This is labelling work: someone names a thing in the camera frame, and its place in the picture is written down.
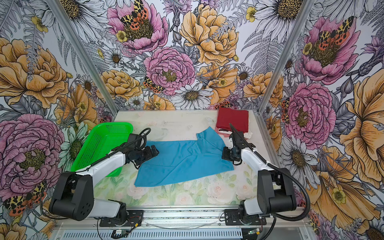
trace red cloth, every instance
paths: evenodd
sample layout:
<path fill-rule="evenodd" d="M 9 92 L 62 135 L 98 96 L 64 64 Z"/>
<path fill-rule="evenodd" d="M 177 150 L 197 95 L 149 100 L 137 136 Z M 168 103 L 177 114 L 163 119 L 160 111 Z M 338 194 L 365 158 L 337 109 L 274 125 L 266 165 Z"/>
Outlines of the red cloth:
<path fill-rule="evenodd" d="M 248 111 L 219 108 L 216 128 L 232 131 L 230 123 L 237 131 L 248 132 Z"/>

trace blue garment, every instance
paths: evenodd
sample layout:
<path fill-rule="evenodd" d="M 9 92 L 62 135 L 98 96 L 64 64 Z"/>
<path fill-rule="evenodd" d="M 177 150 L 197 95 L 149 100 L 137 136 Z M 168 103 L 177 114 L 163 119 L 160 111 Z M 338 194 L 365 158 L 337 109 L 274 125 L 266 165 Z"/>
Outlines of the blue garment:
<path fill-rule="evenodd" d="M 141 165 L 135 186 L 156 187 L 233 170 L 232 162 L 221 159 L 225 144 L 211 127 L 196 135 L 197 141 L 148 141 L 160 154 Z"/>

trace blue fabric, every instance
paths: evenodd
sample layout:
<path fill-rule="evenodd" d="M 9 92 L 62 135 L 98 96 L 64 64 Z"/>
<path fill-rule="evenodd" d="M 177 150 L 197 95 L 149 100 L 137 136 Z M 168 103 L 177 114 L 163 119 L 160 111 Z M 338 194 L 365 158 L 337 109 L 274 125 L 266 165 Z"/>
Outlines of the blue fabric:
<path fill-rule="evenodd" d="M 160 154 L 141 165 L 135 186 L 156 187 L 233 170 L 232 162 L 221 159 L 225 144 L 211 127 L 196 135 L 191 141 L 148 141 Z"/>

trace folded clothes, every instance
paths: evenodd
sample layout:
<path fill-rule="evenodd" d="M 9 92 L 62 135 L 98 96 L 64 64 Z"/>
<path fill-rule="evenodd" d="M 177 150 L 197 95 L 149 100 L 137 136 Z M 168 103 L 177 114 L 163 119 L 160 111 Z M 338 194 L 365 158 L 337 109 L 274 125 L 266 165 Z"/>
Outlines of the folded clothes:
<path fill-rule="evenodd" d="M 190 141 L 147 141 L 160 154 L 141 165 L 135 186 L 156 187 L 233 170 L 231 162 L 221 159 L 225 144 L 211 127 L 196 136 Z"/>

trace table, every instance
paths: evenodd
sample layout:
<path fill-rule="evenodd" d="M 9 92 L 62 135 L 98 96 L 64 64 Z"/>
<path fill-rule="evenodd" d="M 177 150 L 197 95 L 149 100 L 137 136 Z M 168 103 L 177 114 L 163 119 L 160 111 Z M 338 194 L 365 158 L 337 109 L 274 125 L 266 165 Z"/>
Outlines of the table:
<path fill-rule="evenodd" d="M 115 122 L 130 122 L 133 133 L 150 127 L 149 141 L 196 140 L 196 133 L 209 126 L 215 129 L 217 110 L 193 111 L 120 111 Z M 269 159 L 253 111 L 249 111 L 249 131 L 258 152 Z M 227 144 L 228 138 L 221 135 Z M 125 202 L 127 206 L 238 205 L 241 200 L 256 197 L 257 172 L 247 164 L 235 170 L 200 179 L 158 187 L 135 187 L 137 170 L 126 164 L 117 177 L 105 177 L 94 188 L 94 197 Z"/>

